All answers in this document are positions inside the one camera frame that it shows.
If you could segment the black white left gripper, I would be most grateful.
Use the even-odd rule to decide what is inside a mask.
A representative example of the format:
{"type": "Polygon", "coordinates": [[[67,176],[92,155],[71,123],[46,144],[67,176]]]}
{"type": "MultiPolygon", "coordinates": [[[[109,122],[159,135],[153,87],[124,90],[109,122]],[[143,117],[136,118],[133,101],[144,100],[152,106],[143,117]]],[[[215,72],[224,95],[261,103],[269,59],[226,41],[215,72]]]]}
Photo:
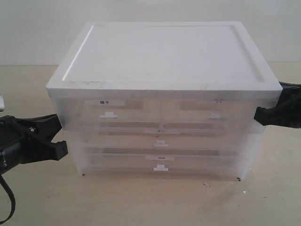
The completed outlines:
{"type": "Polygon", "coordinates": [[[51,140],[62,129],[56,114],[20,119],[6,115],[0,118],[0,173],[19,164],[54,160],[68,154],[66,141],[51,140]]]}

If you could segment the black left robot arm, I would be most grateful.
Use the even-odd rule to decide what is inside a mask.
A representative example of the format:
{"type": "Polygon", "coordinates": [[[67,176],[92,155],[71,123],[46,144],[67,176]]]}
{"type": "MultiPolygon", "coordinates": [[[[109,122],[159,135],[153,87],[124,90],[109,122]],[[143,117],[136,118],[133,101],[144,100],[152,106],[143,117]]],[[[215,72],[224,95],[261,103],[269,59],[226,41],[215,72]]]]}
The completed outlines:
{"type": "Polygon", "coordinates": [[[59,161],[68,154],[66,141],[53,143],[62,129],[57,114],[36,118],[0,118],[0,185],[10,200],[10,213],[0,223],[10,220],[16,210],[13,191],[3,174],[18,166],[41,161],[59,161]]]}

